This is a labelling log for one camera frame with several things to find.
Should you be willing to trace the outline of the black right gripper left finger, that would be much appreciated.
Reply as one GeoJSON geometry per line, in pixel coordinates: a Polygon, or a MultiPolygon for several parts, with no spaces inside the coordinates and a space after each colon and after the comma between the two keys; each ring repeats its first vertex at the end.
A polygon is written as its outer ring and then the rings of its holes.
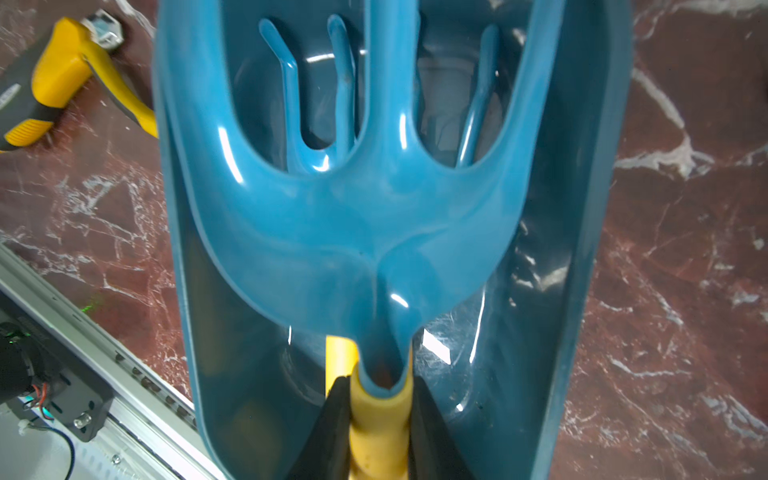
{"type": "Polygon", "coordinates": [[[350,377],[338,377],[287,479],[347,480],[351,454],[350,377]]]}

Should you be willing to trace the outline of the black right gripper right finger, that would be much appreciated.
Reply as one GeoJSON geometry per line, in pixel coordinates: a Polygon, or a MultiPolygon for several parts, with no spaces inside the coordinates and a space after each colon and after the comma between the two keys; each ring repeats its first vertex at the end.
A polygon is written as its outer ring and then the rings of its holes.
{"type": "Polygon", "coordinates": [[[425,380],[420,376],[413,378],[409,478],[474,479],[425,380]]]}

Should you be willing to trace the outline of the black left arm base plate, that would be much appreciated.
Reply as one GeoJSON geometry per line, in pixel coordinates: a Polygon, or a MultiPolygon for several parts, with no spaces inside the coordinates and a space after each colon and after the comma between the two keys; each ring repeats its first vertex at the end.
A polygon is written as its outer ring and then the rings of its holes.
{"type": "Polygon", "coordinates": [[[114,391],[89,365],[48,334],[1,323],[1,401],[33,397],[31,409],[92,441],[107,418],[114,391]]]}

